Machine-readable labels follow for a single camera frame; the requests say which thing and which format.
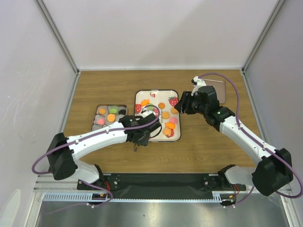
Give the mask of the orange flower cookie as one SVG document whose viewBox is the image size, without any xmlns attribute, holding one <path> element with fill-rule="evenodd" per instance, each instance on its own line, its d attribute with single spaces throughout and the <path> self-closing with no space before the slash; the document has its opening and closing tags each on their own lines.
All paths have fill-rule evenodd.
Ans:
<svg viewBox="0 0 303 227">
<path fill-rule="evenodd" d="M 164 134 L 165 136 L 169 136 L 169 135 L 171 134 L 171 129 L 170 129 L 170 128 L 165 128 L 165 129 L 163 130 L 163 134 Z"/>
</svg>

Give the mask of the round biscuit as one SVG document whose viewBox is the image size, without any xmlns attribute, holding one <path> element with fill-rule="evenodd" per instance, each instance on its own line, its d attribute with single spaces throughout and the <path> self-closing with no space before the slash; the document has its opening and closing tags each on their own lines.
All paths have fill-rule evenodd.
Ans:
<svg viewBox="0 0 303 227">
<path fill-rule="evenodd" d="M 116 115 L 115 114 L 109 114 L 107 116 L 107 121 L 114 122 L 115 120 L 116 120 Z"/>
</svg>

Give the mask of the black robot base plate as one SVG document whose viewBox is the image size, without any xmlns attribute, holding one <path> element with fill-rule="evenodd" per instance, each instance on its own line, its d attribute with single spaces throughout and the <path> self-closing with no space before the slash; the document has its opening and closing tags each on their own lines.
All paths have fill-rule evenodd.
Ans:
<svg viewBox="0 0 303 227">
<path fill-rule="evenodd" d="M 94 185 L 104 187 L 112 193 L 147 194 L 152 192 L 173 195 L 181 192 L 190 194 L 216 191 L 238 193 L 246 189 L 244 185 L 230 184 L 222 176 L 209 173 L 110 173 L 103 174 L 103 177 Z"/>
</svg>

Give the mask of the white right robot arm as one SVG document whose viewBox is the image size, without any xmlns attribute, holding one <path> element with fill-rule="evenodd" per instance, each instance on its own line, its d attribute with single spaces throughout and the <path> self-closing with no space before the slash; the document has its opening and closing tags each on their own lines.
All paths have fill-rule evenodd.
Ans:
<svg viewBox="0 0 303 227">
<path fill-rule="evenodd" d="M 237 121 L 233 111 L 219 104 L 213 86 L 184 91 L 175 109 L 182 114 L 202 114 L 210 126 L 233 140 L 256 164 L 256 168 L 230 165 L 222 169 L 223 175 L 218 178 L 221 189 L 244 184 L 269 196 L 293 180 L 291 154 L 284 148 L 269 153 L 270 145 Z"/>
</svg>

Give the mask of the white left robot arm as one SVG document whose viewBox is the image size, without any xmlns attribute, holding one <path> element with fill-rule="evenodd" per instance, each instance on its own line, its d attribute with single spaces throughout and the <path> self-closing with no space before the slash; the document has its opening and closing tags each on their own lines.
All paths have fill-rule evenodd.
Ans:
<svg viewBox="0 0 303 227">
<path fill-rule="evenodd" d="M 101 148 L 124 142 L 147 146 L 151 133 L 160 126 L 159 118 L 148 112 L 145 117 L 126 115 L 107 127 L 82 135 L 67 138 L 63 133 L 58 133 L 46 153 L 53 178 L 56 181 L 76 178 L 93 189 L 100 189 L 104 184 L 100 168 L 81 161 L 81 158 Z"/>
</svg>

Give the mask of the gold tin lid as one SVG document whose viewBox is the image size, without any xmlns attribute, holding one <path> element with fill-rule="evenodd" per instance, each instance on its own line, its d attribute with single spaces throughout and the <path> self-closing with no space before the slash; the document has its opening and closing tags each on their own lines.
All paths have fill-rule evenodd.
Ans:
<svg viewBox="0 0 303 227">
<path fill-rule="evenodd" d="M 215 80 L 215 79 L 204 79 L 204 82 L 208 86 L 213 86 L 215 88 L 219 103 L 225 104 L 225 102 L 226 102 L 226 83 L 224 81 Z"/>
</svg>

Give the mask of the pink sandwich cookie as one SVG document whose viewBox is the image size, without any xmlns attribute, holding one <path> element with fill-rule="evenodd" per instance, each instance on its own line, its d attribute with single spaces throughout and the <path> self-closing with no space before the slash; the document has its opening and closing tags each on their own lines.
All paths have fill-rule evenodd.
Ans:
<svg viewBox="0 0 303 227">
<path fill-rule="evenodd" d="M 105 124 L 105 120 L 104 119 L 99 119 L 97 122 L 98 125 L 104 125 Z"/>
</svg>

